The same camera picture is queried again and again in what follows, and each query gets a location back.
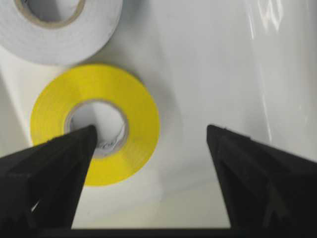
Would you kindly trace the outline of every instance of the white tape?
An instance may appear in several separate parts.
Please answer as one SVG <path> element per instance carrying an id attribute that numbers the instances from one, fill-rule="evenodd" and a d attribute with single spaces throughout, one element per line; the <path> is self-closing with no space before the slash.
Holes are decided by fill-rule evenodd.
<path id="1" fill-rule="evenodd" d="M 67 11 L 62 8 L 68 7 L 67 1 L 53 0 L 60 4 L 57 13 L 60 8 L 63 15 L 58 21 L 52 10 L 47 17 L 39 15 L 49 12 L 41 7 L 52 7 L 52 2 L 38 2 L 34 7 L 36 1 L 43 0 L 1 1 L 0 44 L 17 56 L 43 64 L 74 64 L 92 56 L 112 36 L 122 9 L 122 0 L 78 0 L 66 19 Z"/>

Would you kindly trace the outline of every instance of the yellow tape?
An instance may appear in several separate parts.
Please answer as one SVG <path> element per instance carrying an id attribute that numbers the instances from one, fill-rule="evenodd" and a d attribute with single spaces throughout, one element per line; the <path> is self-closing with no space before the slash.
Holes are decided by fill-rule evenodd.
<path id="1" fill-rule="evenodd" d="M 90 100 L 115 104 L 126 116 L 129 131 L 119 151 L 92 159 L 85 185 L 107 185 L 126 179 L 152 155 L 159 138 L 159 115 L 145 87 L 119 68 L 104 64 L 79 66 L 53 80 L 33 107 L 33 143 L 37 145 L 63 135 L 69 112 Z"/>

